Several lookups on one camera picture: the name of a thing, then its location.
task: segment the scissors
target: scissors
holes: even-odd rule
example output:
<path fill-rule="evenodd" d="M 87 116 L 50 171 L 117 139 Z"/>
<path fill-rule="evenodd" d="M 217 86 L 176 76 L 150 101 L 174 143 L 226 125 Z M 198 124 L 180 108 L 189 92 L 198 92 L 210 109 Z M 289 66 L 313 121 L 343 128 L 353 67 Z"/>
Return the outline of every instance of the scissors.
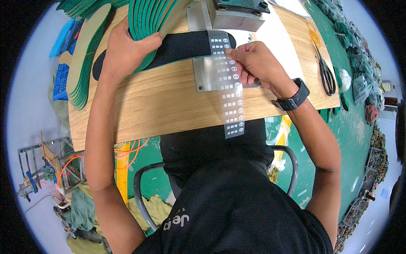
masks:
<path fill-rule="evenodd" d="M 332 96 L 335 94 L 335 81 L 334 76 L 331 73 L 331 70 L 326 64 L 326 61 L 322 58 L 319 49 L 317 48 L 316 44 L 313 42 L 316 50 L 317 50 L 317 58 L 319 59 L 319 66 L 320 66 L 320 77 L 322 78 L 323 88 L 324 91 L 328 96 Z"/>

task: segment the printed logo on shirt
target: printed logo on shirt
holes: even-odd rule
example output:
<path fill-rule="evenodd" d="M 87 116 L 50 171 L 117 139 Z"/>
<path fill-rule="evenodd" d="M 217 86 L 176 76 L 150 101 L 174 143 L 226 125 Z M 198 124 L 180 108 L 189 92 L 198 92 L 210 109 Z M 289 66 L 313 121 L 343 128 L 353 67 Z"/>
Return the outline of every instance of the printed logo on shirt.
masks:
<path fill-rule="evenodd" d="M 169 230 L 172 224 L 180 223 L 180 226 L 183 227 L 185 225 L 185 219 L 186 221 L 189 221 L 189 216 L 187 214 L 184 214 L 182 216 L 176 215 L 173 217 L 172 221 L 170 220 L 170 218 L 168 218 L 168 221 L 164 224 L 164 230 Z"/>

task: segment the black watch strap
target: black watch strap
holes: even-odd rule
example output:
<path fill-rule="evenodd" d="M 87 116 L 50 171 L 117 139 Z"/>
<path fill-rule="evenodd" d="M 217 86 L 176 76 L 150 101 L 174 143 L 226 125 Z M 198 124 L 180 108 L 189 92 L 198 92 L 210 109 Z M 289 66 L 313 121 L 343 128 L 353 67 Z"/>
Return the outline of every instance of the black watch strap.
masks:
<path fill-rule="evenodd" d="M 309 89 L 301 78 L 295 78 L 293 82 L 299 87 L 299 91 L 292 98 L 288 100 L 272 100 L 272 104 L 283 111 L 297 109 L 310 94 Z"/>

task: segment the stack of green insoles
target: stack of green insoles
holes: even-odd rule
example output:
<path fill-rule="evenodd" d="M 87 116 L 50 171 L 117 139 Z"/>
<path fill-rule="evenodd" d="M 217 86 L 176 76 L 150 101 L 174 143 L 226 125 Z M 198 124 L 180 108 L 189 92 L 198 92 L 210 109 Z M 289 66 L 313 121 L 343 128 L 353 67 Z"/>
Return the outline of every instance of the stack of green insoles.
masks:
<path fill-rule="evenodd" d="M 176 21 L 185 14 L 192 0 L 130 0 L 128 20 L 130 34 L 134 40 L 141 40 L 155 32 L 165 37 Z M 149 53 L 134 71 L 146 68 L 154 59 L 156 50 Z"/>
<path fill-rule="evenodd" d="M 80 30 L 66 82 L 68 99 L 76 110 L 81 110 L 87 103 L 90 69 L 110 9 L 111 4 L 103 5 Z"/>
<path fill-rule="evenodd" d="M 128 4 L 129 0 L 63 0 L 57 10 L 64 10 L 69 17 L 83 17 L 89 19 L 100 7 L 111 4 L 112 8 L 119 8 Z"/>

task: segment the worker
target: worker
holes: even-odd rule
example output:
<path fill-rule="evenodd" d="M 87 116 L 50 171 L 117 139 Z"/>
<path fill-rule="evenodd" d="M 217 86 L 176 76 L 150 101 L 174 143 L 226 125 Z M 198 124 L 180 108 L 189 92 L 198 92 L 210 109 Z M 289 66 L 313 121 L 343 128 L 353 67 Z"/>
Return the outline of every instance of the worker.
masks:
<path fill-rule="evenodd" d="M 332 253 L 341 155 L 335 136 L 307 99 L 287 111 L 315 165 L 313 193 L 304 210 L 266 175 L 273 150 L 266 146 L 264 119 L 246 121 L 245 134 L 227 140 L 223 126 L 203 128 L 161 136 L 164 170 L 181 193 L 160 228 L 145 237 L 114 181 L 115 97 L 120 83 L 162 37 L 154 33 L 133 41 L 128 26 L 124 18 L 110 33 L 84 152 L 97 220 L 112 252 Z M 225 52 L 239 62 L 243 83 L 258 78 L 280 100 L 298 92 L 262 42 Z"/>

